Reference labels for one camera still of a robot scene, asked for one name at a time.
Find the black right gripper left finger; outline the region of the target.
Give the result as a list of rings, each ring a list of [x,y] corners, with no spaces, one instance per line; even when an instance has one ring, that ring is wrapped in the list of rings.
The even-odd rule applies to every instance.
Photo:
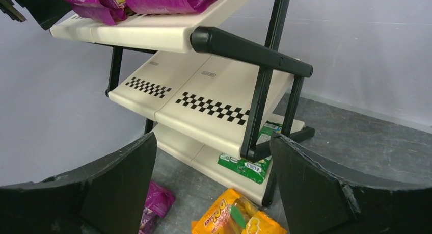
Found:
[[[1,233],[138,233],[155,165],[147,133],[73,170],[1,187]]]

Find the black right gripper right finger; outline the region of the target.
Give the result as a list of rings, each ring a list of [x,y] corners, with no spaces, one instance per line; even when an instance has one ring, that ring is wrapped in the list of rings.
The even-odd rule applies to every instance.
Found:
[[[352,169],[283,134],[269,146],[289,233],[431,233],[431,186]]]

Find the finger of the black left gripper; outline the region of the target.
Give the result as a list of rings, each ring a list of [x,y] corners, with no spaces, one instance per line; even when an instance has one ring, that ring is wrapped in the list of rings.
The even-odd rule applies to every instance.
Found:
[[[25,22],[26,18],[15,7],[12,0],[1,0],[1,11],[7,14],[12,20]]]
[[[16,0],[26,8],[44,30],[48,30],[72,11],[72,5],[65,0]]]

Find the orange mango gummy bag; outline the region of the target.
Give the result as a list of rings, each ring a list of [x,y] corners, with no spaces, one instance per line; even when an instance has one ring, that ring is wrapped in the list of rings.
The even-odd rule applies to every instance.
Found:
[[[191,233],[286,234],[288,231],[250,200],[229,188],[198,221],[192,222]]]

